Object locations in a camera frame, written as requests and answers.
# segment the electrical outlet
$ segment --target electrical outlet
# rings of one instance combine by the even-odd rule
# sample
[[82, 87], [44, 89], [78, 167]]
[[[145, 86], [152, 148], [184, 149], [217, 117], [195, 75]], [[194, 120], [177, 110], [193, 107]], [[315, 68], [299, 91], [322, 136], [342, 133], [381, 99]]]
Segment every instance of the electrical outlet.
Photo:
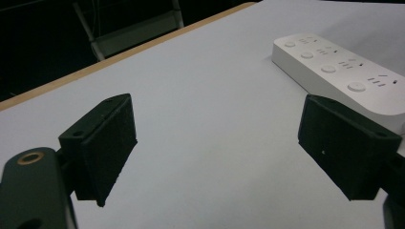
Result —
[[405, 78], [312, 33], [276, 39], [272, 61], [310, 94], [405, 135]]

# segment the black metal part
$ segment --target black metal part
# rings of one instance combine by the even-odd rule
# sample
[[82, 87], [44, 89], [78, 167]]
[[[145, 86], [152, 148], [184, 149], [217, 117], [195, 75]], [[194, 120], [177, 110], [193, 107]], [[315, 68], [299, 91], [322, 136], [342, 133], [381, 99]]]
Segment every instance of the black metal part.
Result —
[[350, 200], [375, 198], [401, 142], [363, 115], [316, 95], [307, 96], [298, 139]]
[[63, 156], [74, 162], [77, 199], [104, 206], [122, 167], [137, 144], [131, 96], [108, 98], [59, 137]]
[[31, 149], [6, 163], [0, 190], [0, 228], [77, 228], [54, 150]]
[[137, 144], [131, 95], [104, 100], [59, 137], [10, 159], [0, 186], [0, 228], [75, 229], [70, 194], [105, 204]]

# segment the table edge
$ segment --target table edge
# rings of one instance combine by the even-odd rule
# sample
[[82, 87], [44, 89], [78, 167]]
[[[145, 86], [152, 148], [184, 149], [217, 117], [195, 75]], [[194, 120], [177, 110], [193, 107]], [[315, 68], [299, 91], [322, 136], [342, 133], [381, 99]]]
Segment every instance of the table edge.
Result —
[[84, 68], [82, 70], [79, 70], [79, 71], [74, 72], [74, 73], [70, 73], [70, 74], [68, 74], [66, 76], [63, 76], [61, 78], [58, 78], [58, 79], [56, 79], [56, 80], [54, 80], [54, 81], [52, 81], [50, 83], [47, 83], [45, 85], [42, 85], [40, 87], [34, 88], [34, 89], [30, 90], [30, 91], [27, 91], [27, 92], [25, 92], [23, 94], [19, 94], [19, 95], [15, 96], [15, 97], [4, 100], [4, 101], [0, 102], [0, 112], [4, 111], [4, 110], [6, 110], [6, 109], [8, 109], [10, 107], [13, 107], [15, 105], [18, 105], [20, 103], [23, 103], [23, 102], [25, 102], [27, 100], [30, 100], [32, 98], [35, 98], [37, 96], [40, 96], [42, 94], [45, 94], [45, 93], [50, 92], [52, 90], [55, 90], [55, 89], [57, 89], [59, 87], [62, 87], [63, 85], [66, 85], [66, 84], [68, 84], [70, 82], [73, 82], [73, 81], [75, 81], [75, 80], [77, 80], [79, 78], [82, 78], [82, 77], [90, 74], [90, 73], [94, 73], [94, 72], [97, 72], [97, 71], [99, 71], [101, 69], [104, 69], [104, 68], [106, 68], [106, 67], [108, 67], [110, 65], [113, 65], [113, 64], [117, 63], [120, 60], [128, 58], [128, 57], [130, 57], [130, 56], [132, 56], [134, 54], [143, 52], [143, 51], [145, 51], [147, 49], [150, 49], [150, 48], [152, 48], [154, 46], [157, 46], [158, 44], [163, 43], [163, 42], [165, 42], [167, 40], [170, 40], [170, 39], [175, 38], [175, 37], [177, 37], [179, 35], [185, 34], [185, 33], [189, 32], [189, 31], [193, 31], [193, 30], [195, 30], [195, 29], [197, 29], [199, 27], [205, 26], [205, 25], [207, 25], [207, 24], [209, 24], [211, 22], [219, 20], [219, 19], [221, 19], [223, 17], [226, 17], [226, 16], [228, 16], [228, 15], [234, 13], [234, 12], [237, 12], [239, 10], [243, 10], [245, 8], [248, 8], [248, 7], [250, 7], [250, 6], [254, 5], [254, 4], [255, 4], [255, 2], [243, 3], [243, 4], [241, 4], [241, 5], [237, 6], [237, 7], [231, 8], [229, 10], [225, 10], [223, 12], [220, 12], [218, 14], [215, 14], [213, 16], [205, 18], [202, 21], [191, 24], [191, 25], [189, 25], [187, 27], [184, 27], [184, 28], [182, 28], [180, 30], [170, 32], [170, 33], [168, 33], [168, 34], [166, 34], [164, 36], [161, 36], [159, 38], [156, 38], [156, 39], [154, 39], [152, 41], [149, 41], [149, 42], [146, 42], [146, 43], [144, 43], [142, 45], [136, 46], [131, 50], [128, 50], [126, 52], [122, 52], [122, 53], [117, 54], [117, 55], [115, 55], [115, 56], [113, 56], [111, 58], [108, 58], [108, 59], [103, 60], [101, 62], [95, 63], [94, 65], [86, 67], [86, 68]]

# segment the screw hole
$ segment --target screw hole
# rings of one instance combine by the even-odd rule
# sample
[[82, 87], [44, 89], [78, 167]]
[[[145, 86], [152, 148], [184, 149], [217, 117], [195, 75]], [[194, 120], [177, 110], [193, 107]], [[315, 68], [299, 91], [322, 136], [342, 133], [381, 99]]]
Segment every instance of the screw hole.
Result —
[[404, 161], [401, 157], [396, 156], [390, 162], [395, 168], [401, 168]]
[[384, 133], [382, 133], [382, 132], [375, 132], [377, 135], [379, 135], [379, 136], [382, 136], [382, 137], [386, 137], [387, 135], [385, 135]]
[[25, 221], [21, 224], [17, 229], [39, 229], [42, 225], [42, 221], [40, 219], [31, 219]]
[[74, 136], [80, 136], [83, 135], [83, 133], [83, 131], [74, 132]]

